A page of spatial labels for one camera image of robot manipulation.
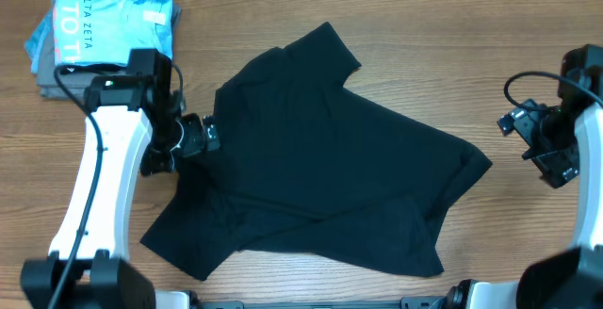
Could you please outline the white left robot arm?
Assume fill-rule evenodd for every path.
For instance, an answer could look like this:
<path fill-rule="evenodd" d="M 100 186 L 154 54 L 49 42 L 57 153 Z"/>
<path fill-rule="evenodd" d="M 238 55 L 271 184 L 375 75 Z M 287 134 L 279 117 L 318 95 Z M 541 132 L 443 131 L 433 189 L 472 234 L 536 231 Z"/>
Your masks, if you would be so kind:
<path fill-rule="evenodd" d="M 20 284 L 34 308 L 197 308 L 193 291 L 162 291 L 129 262 L 139 175 L 172 172 L 178 158 L 220 147 L 211 117 L 184 114 L 176 66 L 134 49 L 123 75 L 94 77 L 83 99 L 85 146 L 66 215 L 47 257 L 24 262 Z"/>

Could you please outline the black t-shirt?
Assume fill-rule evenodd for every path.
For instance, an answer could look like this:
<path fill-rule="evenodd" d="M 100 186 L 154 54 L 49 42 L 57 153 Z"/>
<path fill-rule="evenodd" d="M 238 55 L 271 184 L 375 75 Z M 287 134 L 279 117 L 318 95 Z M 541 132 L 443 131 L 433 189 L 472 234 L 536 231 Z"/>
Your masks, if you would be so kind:
<path fill-rule="evenodd" d="M 250 61 L 216 91 L 220 147 L 176 161 L 142 244 L 199 280 L 244 250 L 440 274 L 447 212 L 491 161 L 347 90 L 359 66 L 327 23 Z"/>

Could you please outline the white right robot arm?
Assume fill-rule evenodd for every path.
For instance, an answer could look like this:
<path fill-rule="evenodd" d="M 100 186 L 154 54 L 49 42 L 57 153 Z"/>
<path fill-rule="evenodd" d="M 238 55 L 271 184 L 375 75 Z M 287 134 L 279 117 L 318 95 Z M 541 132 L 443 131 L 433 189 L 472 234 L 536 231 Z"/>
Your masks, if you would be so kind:
<path fill-rule="evenodd" d="M 552 234 L 567 243 L 526 267 L 516 279 L 466 279 L 434 303 L 436 308 L 599 308 L 602 305 L 602 49 L 586 44 L 566 53 L 555 106 L 528 99 L 498 121 L 528 146 L 524 160 L 540 172 L 533 188 L 508 180 L 497 206 L 482 214 L 479 229 L 503 238 L 501 265 L 523 246 Z"/>

